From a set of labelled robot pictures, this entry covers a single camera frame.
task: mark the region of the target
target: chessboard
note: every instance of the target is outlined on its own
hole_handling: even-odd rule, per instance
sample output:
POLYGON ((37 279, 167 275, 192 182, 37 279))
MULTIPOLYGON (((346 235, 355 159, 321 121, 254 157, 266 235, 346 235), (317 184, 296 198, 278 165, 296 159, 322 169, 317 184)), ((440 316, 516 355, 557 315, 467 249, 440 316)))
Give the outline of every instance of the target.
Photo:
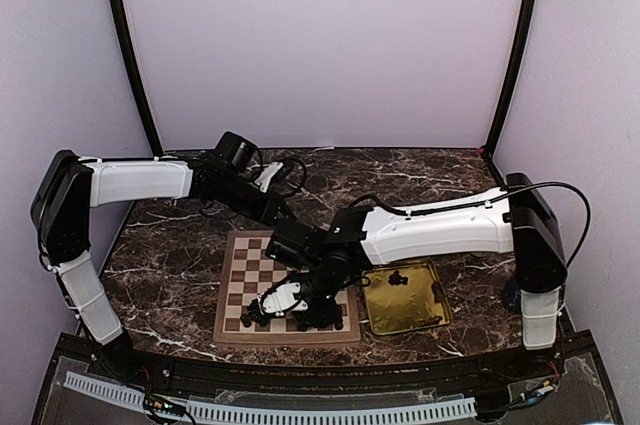
POLYGON ((258 294, 264 293, 291 271, 268 258, 265 250, 270 231, 229 233, 220 294, 216 309, 214 342, 221 346, 343 346, 360 341, 357 295, 353 287, 340 290, 336 302, 342 308, 344 327, 301 332, 291 314, 274 318, 265 327, 245 327, 240 316, 258 294))

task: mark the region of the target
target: marble tabletop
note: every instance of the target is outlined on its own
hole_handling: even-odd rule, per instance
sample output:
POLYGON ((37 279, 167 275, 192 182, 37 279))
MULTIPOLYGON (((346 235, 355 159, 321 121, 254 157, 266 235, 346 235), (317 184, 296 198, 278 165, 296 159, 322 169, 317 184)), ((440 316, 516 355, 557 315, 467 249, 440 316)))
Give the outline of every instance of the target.
MULTIPOLYGON (((295 155, 308 167, 305 188, 289 200, 298 219, 328 227, 335 212, 364 193, 391 205, 459 198, 495 186, 474 150, 265 150, 265 162, 295 155)), ((451 325, 373 335, 360 298, 361 342, 344 348, 224 348, 213 341, 227 234, 267 227, 197 200, 138 202, 102 274, 113 307, 139 350, 231 363, 366 366, 469 356, 521 343, 520 317, 500 291, 512 254, 432 257, 453 310, 451 325)))

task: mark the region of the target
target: yellow tray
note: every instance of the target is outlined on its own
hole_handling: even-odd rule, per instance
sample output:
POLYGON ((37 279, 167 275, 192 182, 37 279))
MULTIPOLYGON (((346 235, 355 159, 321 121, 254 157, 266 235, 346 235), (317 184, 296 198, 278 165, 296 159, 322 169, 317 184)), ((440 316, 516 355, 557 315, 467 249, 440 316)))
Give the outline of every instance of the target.
POLYGON ((364 275, 371 280, 363 290, 374 334, 391 335, 451 323, 449 300, 433 262, 405 261, 364 275), (406 284, 389 283, 396 271, 407 279, 406 284))

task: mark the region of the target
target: black pole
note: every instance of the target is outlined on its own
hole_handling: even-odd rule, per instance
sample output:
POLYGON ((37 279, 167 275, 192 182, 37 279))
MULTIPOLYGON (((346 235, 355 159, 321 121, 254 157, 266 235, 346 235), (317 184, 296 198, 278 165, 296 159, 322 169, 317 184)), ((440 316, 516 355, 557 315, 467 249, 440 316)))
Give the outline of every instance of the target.
POLYGON ((120 52, 122 53, 124 66, 127 69, 127 75, 129 76, 129 83, 136 107, 138 108, 138 114, 140 115, 144 132, 147 135, 151 152, 154 156, 159 157, 164 154, 164 150, 162 149, 160 137, 158 136, 158 131, 156 130, 153 116, 151 115, 151 109, 149 108, 149 101, 147 100, 147 95, 142 85, 138 62, 136 61, 136 55, 133 51, 133 42, 131 41, 131 34, 129 33, 129 25, 127 24, 124 1, 109 0, 109 2, 111 3, 111 13, 113 14, 113 22, 116 26, 116 34, 120 42, 120 52))
POLYGON ((482 147, 482 155, 485 160, 492 159, 493 154, 496 151, 496 147, 498 146, 500 134, 504 128, 504 123, 507 119, 509 105, 511 104, 513 91, 518 79, 518 72, 520 71, 520 65, 522 64, 524 49, 527 44, 527 35, 529 34, 529 26, 531 25, 534 3, 535 0, 522 0, 520 5, 518 25, 516 26, 516 34, 513 39, 513 47, 511 48, 511 56, 509 57, 509 65, 507 66, 507 72, 504 77, 502 92, 500 93, 500 99, 498 100, 496 113, 493 117, 493 123, 491 124, 491 130, 489 131, 487 142, 482 147))

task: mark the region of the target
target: gray wall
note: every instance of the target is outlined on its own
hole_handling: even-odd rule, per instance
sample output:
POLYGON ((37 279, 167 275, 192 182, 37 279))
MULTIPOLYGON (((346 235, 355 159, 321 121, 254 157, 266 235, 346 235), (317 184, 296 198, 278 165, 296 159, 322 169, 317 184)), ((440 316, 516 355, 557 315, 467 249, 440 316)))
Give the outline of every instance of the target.
MULTIPOLYGON (((40 268, 29 206, 53 154, 148 154, 108 0, 0 0, 0 423, 30 422, 61 330, 73 331, 40 268)), ((94 213, 101 263, 126 206, 94 213)))
POLYGON ((482 145, 520 0, 126 0, 163 144, 482 145))
MULTIPOLYGON (((640 0, 538 0, 497 164, 566 180, 592 202, 568 305, 591 328, 629 423, 640 414, 640 0)), ((579 200, 547 193, 572 249, 579 200)))

